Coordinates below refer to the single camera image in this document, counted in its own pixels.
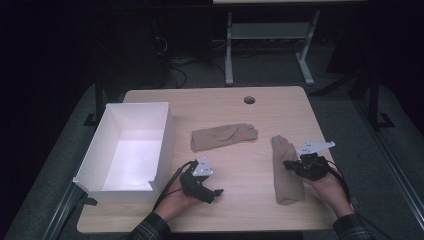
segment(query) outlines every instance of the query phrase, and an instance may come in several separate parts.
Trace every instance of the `wire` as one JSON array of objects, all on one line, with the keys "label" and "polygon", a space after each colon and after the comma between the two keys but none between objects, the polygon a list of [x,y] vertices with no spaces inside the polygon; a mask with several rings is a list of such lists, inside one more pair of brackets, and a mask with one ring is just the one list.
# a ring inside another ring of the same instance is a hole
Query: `wire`
[{"label": "wire", "polygon": [[167,192],[169,190],[169,188],[171,187],[171,185],[175,182],[175,180],[177,179],[177,177],[180,175],[180,173],[183,171],[183,169],[192,164],[194,161],[189,161],[186,162],[183,166],[181,166],[180,168],[177,169],[177,171],[174,173],[174,175],[171,177],[171,179],[169,180],[169,182],[166,184],[165,188],[163,189],[162,193],[159,195],[158,199],[155,202],[155,205],[153,206],[153,210],[156,210],[156,208],[159,206],[159,204],[162,202],[162,200],[164,198],[166,198]]}]

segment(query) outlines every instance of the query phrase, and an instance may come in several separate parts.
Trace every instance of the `plaid sleeve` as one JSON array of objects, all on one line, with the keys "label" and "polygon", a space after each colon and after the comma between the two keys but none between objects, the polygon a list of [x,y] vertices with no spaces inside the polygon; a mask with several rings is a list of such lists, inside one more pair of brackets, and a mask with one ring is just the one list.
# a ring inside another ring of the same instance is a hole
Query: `plaid sleeve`
[{"label": "plaid sleeve", "polygon": [[162,240],[165,239],[171,229],[168,224],[156,213],[150,213],[141,223],[131,231],[128,240]]},{"label": "plaid sleeve", "polygon": [[340,240],[374,240],[370,231],[356,214],[339,218],[333,224]]}]

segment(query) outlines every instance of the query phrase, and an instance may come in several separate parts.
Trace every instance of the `open white box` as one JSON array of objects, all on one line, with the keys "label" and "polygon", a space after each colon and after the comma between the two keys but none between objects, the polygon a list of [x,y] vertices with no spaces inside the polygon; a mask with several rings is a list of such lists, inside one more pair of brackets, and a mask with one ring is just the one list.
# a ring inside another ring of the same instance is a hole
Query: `open white box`
[{"label": "open white box", "polygon": [[73,182],[98,202],[153,202],[169,180],[169,103],[107,104]]}]

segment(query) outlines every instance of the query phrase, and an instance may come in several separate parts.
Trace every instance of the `wooden table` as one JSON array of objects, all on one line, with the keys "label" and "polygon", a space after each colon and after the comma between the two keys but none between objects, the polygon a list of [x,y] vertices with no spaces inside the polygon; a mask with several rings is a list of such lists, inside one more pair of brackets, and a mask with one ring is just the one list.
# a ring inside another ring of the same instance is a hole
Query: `wooden table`
[{"label": "wooden table", "polygon": [[[248,96],[256,100],[254,104],[244,102]],[[305,188],[306,201],[289,206],[275,202],[271,138],[286,137],[298,149],[305,141],[325,141],[302,88],[141,90],[128,92],[124,102],[169,102],[177,129],[170,175],[187,161],[206,157],[214,174],[204,185],[225,190],[212,204],[199,204],[172,220],[173,232],[332,228],[334,214],[309,186]],[[259,131],[258,139],[208,151],[191,151],[193,130],[236,123],[252,124]],[[320,155],[332,160],[328,150]],[[152,206],[153,203],[86,205],[78,230],[129,232]]]}]

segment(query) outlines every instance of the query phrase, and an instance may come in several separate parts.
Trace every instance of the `tan fabric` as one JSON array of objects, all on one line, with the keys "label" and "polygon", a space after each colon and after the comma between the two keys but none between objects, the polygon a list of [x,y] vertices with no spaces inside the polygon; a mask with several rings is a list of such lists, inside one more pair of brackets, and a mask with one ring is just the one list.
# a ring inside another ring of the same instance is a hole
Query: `tan fabric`
[{"label": "tan fabric", "polygon": [[258,138],[258,130],[250,124],[234,124],[196,130],[191,136],[191,150],[202,151],[241,141],[255,140]]},{"label": "tan fabric", "polygon": [[275,198],[278,204],[288,205],[305,200],[302,179],[294,171],[286,170],[285,160],[297,160],[296,149],[293,144],[281,136],[271,139],[273,150],[273,170]]}]

